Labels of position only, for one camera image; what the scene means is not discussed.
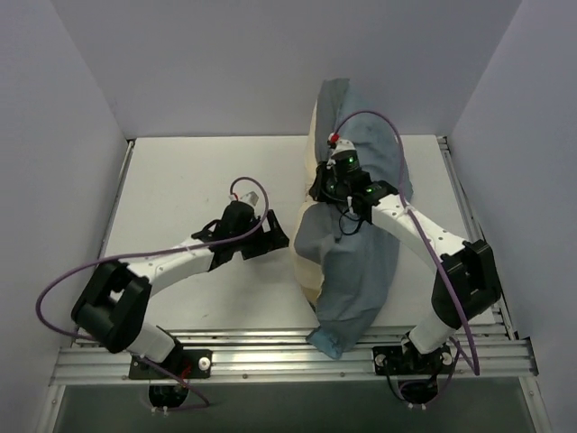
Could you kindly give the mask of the striped blue beige pillowcase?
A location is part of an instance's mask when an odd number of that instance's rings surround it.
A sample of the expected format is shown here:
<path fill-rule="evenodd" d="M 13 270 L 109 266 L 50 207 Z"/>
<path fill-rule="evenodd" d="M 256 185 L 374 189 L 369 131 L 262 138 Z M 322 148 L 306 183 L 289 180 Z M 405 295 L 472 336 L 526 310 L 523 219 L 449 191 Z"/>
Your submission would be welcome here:
<path fill-rule="evenodd" d="M 316 98 L 305 149 L 305 188 L 326 161 L 332 132 L 353 142 L 362 168 L 413 195 L 392 128 L 347 78 L 324 81 Z M 290 241 L 294 273 L 318 326 L 307 342 L 332 359 L 351 350 L 386 303 L 398 263 L 399 241 L 340 207 L 305 197 Z"/>

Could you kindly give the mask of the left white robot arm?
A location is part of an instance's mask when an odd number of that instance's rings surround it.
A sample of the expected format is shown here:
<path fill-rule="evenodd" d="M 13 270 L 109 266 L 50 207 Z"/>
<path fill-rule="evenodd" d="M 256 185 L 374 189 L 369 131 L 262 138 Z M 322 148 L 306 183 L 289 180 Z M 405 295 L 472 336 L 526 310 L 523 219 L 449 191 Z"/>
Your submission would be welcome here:
<path fill-rule="evenodd" d="M 110 353 L 128 351 L 146 358 L 159 377 L 171 378 L 190 361 L 177 338 L 145 322 L 151 297 L 193 275 L 217 269 L 236 253 L 249 260 L 288 245 L 289 238 L 272 210 L 256 216 L 253 205 L 235 200 L 174 253 L 132 263 L 114 259 L 98 264 L 71 318 Z"/>

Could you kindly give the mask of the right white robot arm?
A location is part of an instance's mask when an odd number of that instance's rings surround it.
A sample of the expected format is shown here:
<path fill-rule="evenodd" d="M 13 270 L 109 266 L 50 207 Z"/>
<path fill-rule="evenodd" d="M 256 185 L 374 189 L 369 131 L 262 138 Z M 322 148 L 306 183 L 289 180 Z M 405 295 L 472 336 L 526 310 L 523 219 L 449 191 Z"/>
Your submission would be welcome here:
<path fill-rule="evenodd" d="M 410 372 L 423 371 L 434 351 L 500 300 L 502 288 L 489 244 L 467 241 L 440 227 L 401 190 L 373 180 L 355 151 L 319 162 L 309 193 L 316 201 L 347 207 L 360 221 L 393 235 L 435 272 L 431 309 L 409 331 L 400 350 L 400 361 Z"/>

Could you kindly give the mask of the aluminium rail frame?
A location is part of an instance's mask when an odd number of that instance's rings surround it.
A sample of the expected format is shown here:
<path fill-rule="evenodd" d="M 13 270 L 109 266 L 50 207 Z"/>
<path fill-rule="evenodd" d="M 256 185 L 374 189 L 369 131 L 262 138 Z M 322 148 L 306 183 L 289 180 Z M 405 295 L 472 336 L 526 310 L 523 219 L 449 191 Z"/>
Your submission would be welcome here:
<path fill-rule="evenodd" d="M 236 178 L 261 181 L 287 231 L 304 197 L 303 136 L 164 137 L 132 140 L 121 171 L 104 253 L 159 248 L 203 225 L 207 207 Z M 165 290 L 151 320 L 188 349 L 212 354 L 210 382 L 331 382 L 375 378 L 372 350 L 392 346 L 426 310 L 433 275 L 402 248 L 388 300 L 351 351 L 334 360 L 306 337 L 313 312 L 294 279 L 286 251 Z"/>

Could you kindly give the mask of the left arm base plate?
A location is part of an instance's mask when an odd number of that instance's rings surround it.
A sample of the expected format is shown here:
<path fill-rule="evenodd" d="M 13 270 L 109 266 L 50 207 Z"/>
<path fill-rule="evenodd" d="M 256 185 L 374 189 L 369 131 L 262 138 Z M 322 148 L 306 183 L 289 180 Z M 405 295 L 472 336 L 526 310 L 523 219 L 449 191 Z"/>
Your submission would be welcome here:
<path fill-rule="evenodd" d="M 184 348 L 176 355 L 170 354 L 160 367 L 181 379 L 208 379 L 212 357 L 213 352 L 205 348 Z M 132 357 L 128 377 L 131 380 L 169 379 L 167 374 L 150 367 L 137 356 Z"/>

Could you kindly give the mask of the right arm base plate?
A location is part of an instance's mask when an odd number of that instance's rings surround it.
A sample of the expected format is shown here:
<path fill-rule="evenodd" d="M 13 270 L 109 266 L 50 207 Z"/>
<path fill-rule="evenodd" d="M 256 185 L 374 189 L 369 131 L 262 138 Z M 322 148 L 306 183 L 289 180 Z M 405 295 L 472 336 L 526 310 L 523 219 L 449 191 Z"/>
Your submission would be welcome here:
<path fill-rule="evenodd" d="M 374 372 L 379 376 L 432 376 L 447 374 L 454 358 L 447 345 L 434 352 L 421 355 L 413 347 L 404 345 L 374 346 L 372 349 Z"/>

